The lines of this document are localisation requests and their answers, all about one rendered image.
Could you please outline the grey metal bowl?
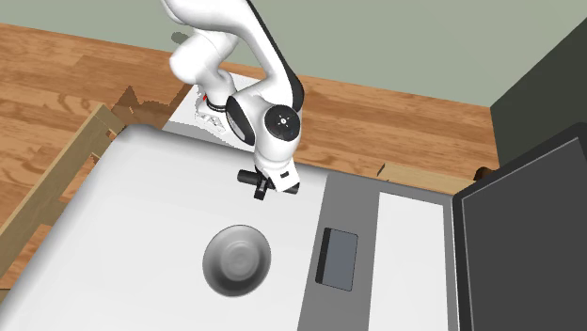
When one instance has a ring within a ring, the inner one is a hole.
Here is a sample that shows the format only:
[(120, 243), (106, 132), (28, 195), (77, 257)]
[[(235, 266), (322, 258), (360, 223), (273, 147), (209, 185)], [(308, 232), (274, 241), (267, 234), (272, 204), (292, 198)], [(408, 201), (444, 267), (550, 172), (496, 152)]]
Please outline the grey metal bowl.
[(271, 266), (271, 247), (265, 236), (247, 225), (220, 230), (202, 257), (209, 287), (220, 295), (238, 297), (255, 291)]

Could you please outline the grey flat phone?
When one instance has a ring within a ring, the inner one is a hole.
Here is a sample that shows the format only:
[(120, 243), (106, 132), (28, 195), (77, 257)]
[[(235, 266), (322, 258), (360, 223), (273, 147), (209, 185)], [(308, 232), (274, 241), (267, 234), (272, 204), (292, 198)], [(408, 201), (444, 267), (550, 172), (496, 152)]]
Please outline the grey flat phone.
[(315, 275), (316, 283), (347, 292), (353, 289), (357, 239), (355, 233), (324, 229)]

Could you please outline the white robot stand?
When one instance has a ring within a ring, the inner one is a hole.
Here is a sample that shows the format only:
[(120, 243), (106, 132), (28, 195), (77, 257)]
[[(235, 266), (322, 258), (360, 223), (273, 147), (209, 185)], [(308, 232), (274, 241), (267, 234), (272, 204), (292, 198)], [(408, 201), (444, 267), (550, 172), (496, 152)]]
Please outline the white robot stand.
[(226, 115), (206, 107), (203, 89), (192, 86), (164, 125), (164, 131), (194, 137), (239, 150), (254, 148), (242, 142), (230, 128)]

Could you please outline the dark grey cabinet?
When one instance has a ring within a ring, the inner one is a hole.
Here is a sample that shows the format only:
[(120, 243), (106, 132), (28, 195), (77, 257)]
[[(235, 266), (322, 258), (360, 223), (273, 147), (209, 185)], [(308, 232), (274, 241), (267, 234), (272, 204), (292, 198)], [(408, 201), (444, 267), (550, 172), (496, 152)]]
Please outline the dark grey cabinet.
[(460, 331), (587, 331), (587, 123), (452, 198)]

